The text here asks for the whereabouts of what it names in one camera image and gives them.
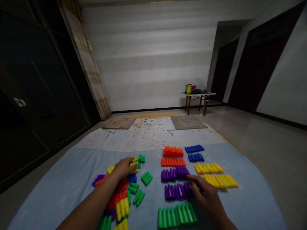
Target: curtain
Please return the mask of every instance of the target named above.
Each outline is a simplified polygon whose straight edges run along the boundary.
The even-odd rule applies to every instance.
[[[112,115],[106,91],[93,55],[87,30],[78,3],[74,0],[58,0],[60,11],[73,41],[87,83],[102,120]]]

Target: door handle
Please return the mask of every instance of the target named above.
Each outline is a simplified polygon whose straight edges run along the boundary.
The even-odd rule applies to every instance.
[[[18,99],[16,97],[13,97],[14,101],[16,102],[16,104],[19,106],[19,107],[25,107],[27,106],[27,104],[25,103],[24,100],[21,100],[21,99]]]

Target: blue blanket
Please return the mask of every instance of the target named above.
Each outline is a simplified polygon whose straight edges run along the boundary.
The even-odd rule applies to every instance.
[[[260,171],[231,144],[218,143],[203,145],[201,152],[206,163],[218,163],[225,174],[231,175],[239,188],[219,191],[229,218],[238,229],[286,229],[286,224],[273,197],[270,185]],[[20,210],[9,229],[55,229],[72,210],[91,192],[91,183],[97,175],[106,174],[107,168],[115,165],[121,158],[146,156],[145,164],[137,173],[140,189],[145,192],[141,205],[131,204],[128,225],[130,229],[157,229],[158,209],[175,207],[177,204],[191,202],[200,222],[189,229],[214,228],[210,220],[199,209],[195,198],[167,202],[164,199],[164,186],[161,182],[160,165],[162,150],[145,152],[115,152],[99,149],[72,147],[42,178]],[[195,163],[184,155],[187,169],[195,174]],[[153,180],[145,187],[141,176],[149,171]]]

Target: brown mat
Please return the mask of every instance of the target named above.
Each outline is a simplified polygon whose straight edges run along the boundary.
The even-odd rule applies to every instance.
[[[108,129],[129,129],[136,118],[114,118],[102,128]]]
[[[197,128],[208,128],[204,123],[198,120],[194,116],[175,116],[170,117],[175,126],[176,130],[181,129],[197,129]]]

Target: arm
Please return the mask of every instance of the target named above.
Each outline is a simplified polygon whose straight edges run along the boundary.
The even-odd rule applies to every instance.
[[[238,230],[226,215],[222,202],[218,197],[216,188],[200,176],[187,175],[193,193],[204,212],[220,230]]]
[[[57,228],[95,230],[118,182],[125,178],[137,165],[129,166],[134,157],[121,159],[112,173],[92,191]]]

